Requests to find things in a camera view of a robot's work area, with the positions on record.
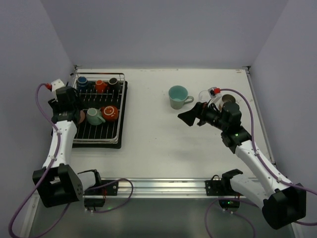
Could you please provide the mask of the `clear glass tumbler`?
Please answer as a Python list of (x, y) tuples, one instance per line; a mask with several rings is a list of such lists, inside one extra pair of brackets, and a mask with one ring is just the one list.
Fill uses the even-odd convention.
[(209, 91), (208, 90), (203, 90), (199, 93), (199, 101), (204, 103), (208, 102), (211, 99)]

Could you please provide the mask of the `metal tin cup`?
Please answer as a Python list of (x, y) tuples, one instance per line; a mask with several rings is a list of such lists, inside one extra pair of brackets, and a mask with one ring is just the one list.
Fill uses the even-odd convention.
[(236, 103), (236, 99), (230, 94), (222, 95), (218, 104), (218, 109), (221, 111), (223, 108), (223, 105), (227, 102)]

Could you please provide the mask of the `large green mug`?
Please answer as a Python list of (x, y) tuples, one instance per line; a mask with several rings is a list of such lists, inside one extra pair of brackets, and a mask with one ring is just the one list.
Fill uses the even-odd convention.
[(194, 101), (194, 97), (189, 96), (188, 90), (180, 85), (172, 86), (168, 91), (170, 106), (179, 110), (184, 105), (190, 104)]

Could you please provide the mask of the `pink plastic cup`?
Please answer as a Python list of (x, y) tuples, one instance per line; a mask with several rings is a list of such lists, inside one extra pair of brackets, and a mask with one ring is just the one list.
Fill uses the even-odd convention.
[(85, 120), (86, 114), (83, 110), (80, 111), (80, 119), (78, 121), (78, 124), (81, 124)]

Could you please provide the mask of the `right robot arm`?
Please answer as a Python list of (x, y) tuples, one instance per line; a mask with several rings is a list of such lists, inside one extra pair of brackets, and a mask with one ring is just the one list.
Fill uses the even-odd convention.
[(259, 181), (254, 183), (240, 170), (233, 170), (222, 176), (225, 188), (245, 196), (258, 206), (273, 229), (304, 218), (306, 192), (300, 184), (293, 185), (270, 161), (259, 159), (263, 153), (241, 125), (241, 117), (239, 105), (232, 102), (226, 102), (221, 111), (214, 104), (198, 102), (191, 110), (178, 115), (188, 126), (199, 119), (198, 125), (208, 123), (221, 130), (224, 145), (248, 166)]

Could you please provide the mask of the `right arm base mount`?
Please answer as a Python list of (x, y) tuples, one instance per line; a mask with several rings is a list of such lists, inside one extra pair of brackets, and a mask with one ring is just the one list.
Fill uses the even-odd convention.
[[(230, 180), (240, 174), (243, 174), (243, 172), (239, 169), (234, 169), (223, 173), (221, 176), (214, 175), (211, 179), (205, 181), (206, 195), (218, 197), (233, 196), (235, 199), (239, 199), (240, 194), (232, 189)], [(230, 212), (236, 212), (240, 207), (239, 201), (221, 199), (218, 203), (222, 209)]]

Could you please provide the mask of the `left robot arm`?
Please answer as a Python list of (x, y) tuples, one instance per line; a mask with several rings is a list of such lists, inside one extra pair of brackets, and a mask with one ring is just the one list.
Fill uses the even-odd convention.
[(83, 104), (77, 90), (70, 86), (51, 86), (54, 99), (49, 100), (53, 116), (52, 141), (41, 169), (32, 180), (45, 207), (55, 207), (82, 200), (85, 191), (101, 185), (97, 170), (75, 173), (69, 164), (74, 137)]

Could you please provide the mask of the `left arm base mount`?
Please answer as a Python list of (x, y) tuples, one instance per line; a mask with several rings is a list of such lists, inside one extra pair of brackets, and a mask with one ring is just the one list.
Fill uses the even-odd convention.
[(84, 207), (96, 211), (106, 203), (108, 196), (117, 196), (118, 184), (116, 180), (101, 180), (96, 185), (88, 188), (84, 193)]

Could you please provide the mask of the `red smiley mug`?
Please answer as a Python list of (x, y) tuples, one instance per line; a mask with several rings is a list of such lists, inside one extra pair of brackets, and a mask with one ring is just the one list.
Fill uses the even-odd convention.
[(116, 106), (110, 105), (101, 107), (102, 117), (105, 121), (116, 121), (119, 117), (119, 110)]

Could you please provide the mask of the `small green teacup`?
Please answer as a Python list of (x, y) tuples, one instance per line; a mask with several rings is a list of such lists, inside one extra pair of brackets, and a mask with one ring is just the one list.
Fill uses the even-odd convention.
[(100, 125), (106, 121), (102, 116), (102, 112), (95, 108), (89, 108), (87, 110), (86, 119), (91, 125)]

